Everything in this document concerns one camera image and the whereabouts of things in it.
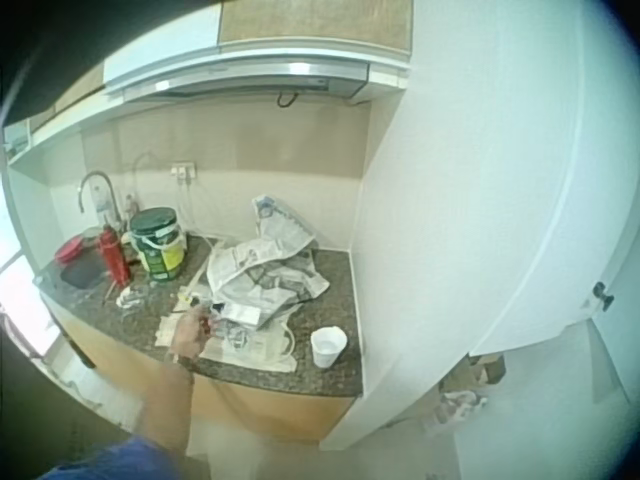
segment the white cup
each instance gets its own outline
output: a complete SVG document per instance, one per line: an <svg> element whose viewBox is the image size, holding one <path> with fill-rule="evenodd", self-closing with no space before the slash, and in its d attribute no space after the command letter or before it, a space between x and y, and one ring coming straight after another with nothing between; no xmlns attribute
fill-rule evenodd
<svg viewBox="0 0 640 480"><path fill-rule="evenodd" d="M339 327L324 327L311 334L313 363L329 368L347 346L347 334Z"/></svg>

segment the kitchen counter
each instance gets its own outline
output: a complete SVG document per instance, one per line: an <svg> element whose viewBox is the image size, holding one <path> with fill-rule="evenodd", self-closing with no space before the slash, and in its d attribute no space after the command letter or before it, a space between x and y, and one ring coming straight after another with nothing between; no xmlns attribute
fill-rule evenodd
<svg viewBox="0 0 640 480"><path fill-rule="evenodd" d="M154 346L160 318L171 313L178 301L178 289L190 283L210 252L202 238L190 236L188 240L189 251L180 275L170 282L149 286L144 306L131 311L122 310L115 304L117 289L103 302L111 283L108 274L94 288L80 290L61 280L62 270L54 261L41 272L37 284L47 297L83 322L139 352L162 360L166 348ZM199 359L199 373L223 382L285 393L328 397L360 395L360 341L349 256L344 252L315 250L314 260L317 271L331 286L289 319L288 326L296 339L293 356L298 367L295 372L266 372ZM141 265L132 266L131 272L133 285L149 285ZM330 325L345 331L348 344L337 362L322 370L313 364L310 335L313 330Z"/></svg>

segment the faucet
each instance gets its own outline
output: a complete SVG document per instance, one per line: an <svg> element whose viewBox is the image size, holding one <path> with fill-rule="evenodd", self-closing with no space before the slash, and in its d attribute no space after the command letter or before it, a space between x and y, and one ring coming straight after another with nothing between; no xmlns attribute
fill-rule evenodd
<svg viewBox="0 0 640 480"><path fill-rule="evenodd" d="M116 214L116 223L118 225L114 225L116 230L119 230L122 226L122 217L120 216L120 211L118 210L118 204L116 203L116 196L113 193L113 184L109 179L109 176L104 173L102 170L93 170L87 173L82 180L80 181L80 186L78 187L78 207L80 207L80 213L84 213L84 206L82 205L82 190L84 189L84 185L87 183L91 177L98 176L104 178L104 181L107 182L107 186L109 187L109 192L111 193L111 203L113 203L113 209Z"/></svg>

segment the green lid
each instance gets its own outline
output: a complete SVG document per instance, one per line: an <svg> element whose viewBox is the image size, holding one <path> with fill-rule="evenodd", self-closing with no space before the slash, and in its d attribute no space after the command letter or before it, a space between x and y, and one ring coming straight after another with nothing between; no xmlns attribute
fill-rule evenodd
<svg viewBox="0 0 640 480"><path fill-rule="evenodd" d="M176 211L170 207L155 207L136 213L131 219L131 231L134 235L154 235L161 228L178 221Z"/></svg>

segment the range hood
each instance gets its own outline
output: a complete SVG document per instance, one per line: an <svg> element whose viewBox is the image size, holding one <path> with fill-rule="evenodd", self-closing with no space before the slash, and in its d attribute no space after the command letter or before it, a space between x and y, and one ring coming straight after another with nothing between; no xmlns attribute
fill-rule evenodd
<svg viewBox="0 0 640 480"><path fill-rule="evenodd" d="M316 92L351 98L367 84L369 64L313 57L235 59L145 79L123 89L124 101L182 99L222 92Z"/></svg>

